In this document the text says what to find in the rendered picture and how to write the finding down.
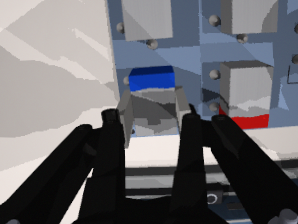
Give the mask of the grey block with yellow end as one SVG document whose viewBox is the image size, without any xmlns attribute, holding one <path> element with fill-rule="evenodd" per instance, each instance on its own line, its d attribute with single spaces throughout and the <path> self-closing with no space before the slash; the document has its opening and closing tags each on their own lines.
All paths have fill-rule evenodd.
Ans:
<svg viewBox="0 0 298 224">
<path fill-rule="evenodd" d="M 221 0 L 221 33 L 276 33 L 278 0 Z"/>
</svg>

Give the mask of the grey block with red end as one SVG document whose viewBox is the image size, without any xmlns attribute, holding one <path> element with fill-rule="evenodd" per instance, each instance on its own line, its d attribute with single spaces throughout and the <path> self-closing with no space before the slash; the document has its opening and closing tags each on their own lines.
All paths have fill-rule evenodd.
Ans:
<svg viewBox="0 0 298 224">
<path fill-rule="evenodd" d="M 242 129 L 268 127 L 273 69 L 258 60 L 220 62 L 219 114 Z"/>
</svg>

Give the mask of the grey block with blue end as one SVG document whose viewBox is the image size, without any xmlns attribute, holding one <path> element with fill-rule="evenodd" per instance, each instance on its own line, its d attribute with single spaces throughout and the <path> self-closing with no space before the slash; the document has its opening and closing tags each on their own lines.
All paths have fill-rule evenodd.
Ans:
<svg viewBox="0 0 298 224">
<path fill-rule="evenodd" d="M 133 68 L 128 77 L 136 137 L 177 134 L 172 65 Z"/>
</svg>

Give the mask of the grey metal block with green end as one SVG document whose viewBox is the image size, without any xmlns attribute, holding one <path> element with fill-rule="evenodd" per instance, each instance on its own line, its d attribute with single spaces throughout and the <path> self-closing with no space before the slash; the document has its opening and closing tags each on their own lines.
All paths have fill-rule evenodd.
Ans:
<svg viewBox="0 0 298 224">
<path fill-rule="evenodd" d="M 172 38 L 171 0 L 121 0 L 125 39 Z"/>
</svg>

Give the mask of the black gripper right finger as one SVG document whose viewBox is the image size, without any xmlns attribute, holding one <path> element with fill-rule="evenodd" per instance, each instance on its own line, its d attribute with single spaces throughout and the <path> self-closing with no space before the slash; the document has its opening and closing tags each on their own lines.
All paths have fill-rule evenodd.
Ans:
<svg viewBox="0 0 298 224">
<path fill-rule="evenodd" d="M 253 224 L 298 224 L 298 186 L 229 116 L 201 119 L 182 86 L 175 103 L 180 142 L 166 224 L 210 224 L 203 147 Z"/>
</svg>

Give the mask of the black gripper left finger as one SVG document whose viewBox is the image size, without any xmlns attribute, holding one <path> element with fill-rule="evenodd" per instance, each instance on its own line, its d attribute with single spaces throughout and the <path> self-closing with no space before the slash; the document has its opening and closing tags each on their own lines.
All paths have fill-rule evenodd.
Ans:
<svg viewBox="0 0 298 224">
<path fill-rule="evenodd" d="M 0 224 L 60 224 L 85 180 L 74 224 L 117 224 L 118 198 L 126 197 L 125 149 L 134 125 L 130 90 L 116 108 L 101 112 L 100 128 L 74 128 L 0 205 Z"/>
</svg>

